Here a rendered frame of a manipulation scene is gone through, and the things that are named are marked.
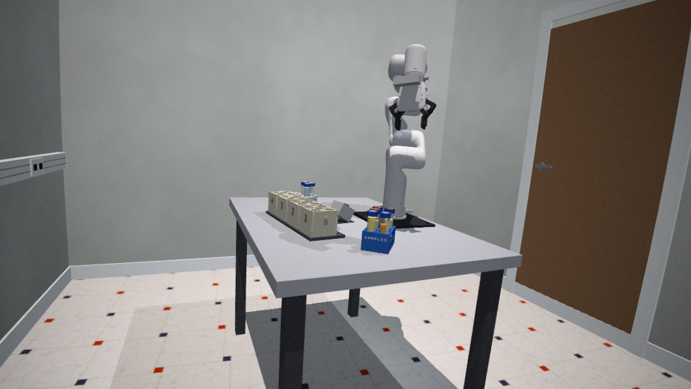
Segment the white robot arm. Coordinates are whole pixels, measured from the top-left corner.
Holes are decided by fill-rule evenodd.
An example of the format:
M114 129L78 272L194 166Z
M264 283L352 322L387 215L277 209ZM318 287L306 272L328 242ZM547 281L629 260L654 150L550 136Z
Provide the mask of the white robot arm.
M406 48L405 55L394 55L389 62L389 78L393 81L396 92L400 87L421 84L429 77L425 76L426 48L420 44L412 44ZM394 75L402 75L394 76ZM395 78L393 78L395 77ZM408 126L401 117L401 130L396 130L395 117L389 107L398 101L398 97L390 97L385 103L385 116L389 124L389 144L386 150L386 175L383 195L383 211L394 208L394 219L406 219L406 213L413 213L412 209L404 207L406 195L406 175L403 168L422 169L426 163L425 138L422 132L407 130Z

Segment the blue tube rack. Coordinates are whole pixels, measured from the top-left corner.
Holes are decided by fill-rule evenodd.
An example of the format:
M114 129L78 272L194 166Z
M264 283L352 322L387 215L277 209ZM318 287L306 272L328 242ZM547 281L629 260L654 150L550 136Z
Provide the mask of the blue tube rack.
M375 232L367 231L365 228L362 231L361 250L389 254L394 245L395 230L396 226L393 226L389 228L388 234L384 234L379 232L379 226Z

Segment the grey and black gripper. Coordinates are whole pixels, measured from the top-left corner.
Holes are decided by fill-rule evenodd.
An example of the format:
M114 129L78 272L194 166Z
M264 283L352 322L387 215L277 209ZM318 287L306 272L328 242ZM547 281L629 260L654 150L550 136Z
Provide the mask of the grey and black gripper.
M430 108L428 109L428 105ZM427 106L427 109L426 109ZM427 126L427 118L433 112L436 104L428 100L427 85L421 81L419 85L400 87L398 94L398 101L389 107L391 114L395 117L395 128L400 130L401 117L406 114L423 114L421 117L421 128L425 129ZM395 113L394 109L397 108ZM407 112L404 113L404 111ZM414 110L414 111L412 111Z

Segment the beige bucket adapter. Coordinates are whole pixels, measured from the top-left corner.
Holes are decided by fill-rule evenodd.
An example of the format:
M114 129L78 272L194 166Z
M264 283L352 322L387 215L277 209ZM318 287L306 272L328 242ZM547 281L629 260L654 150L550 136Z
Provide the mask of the beige bucket adapter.
M322 236L336 236L338 225L338 210L320 206L300 207L299 230L311 238Z
M291 191L269 191L268 192L268 211L277 216L278 196L281 195L298 195Z
M301 195L279 195L277 217L285 222L287 222L288 200L309 200L309 198Z
M314 200L288 200L287 223L299 229L300 223L300 207L302 206L320 206L323 205Z

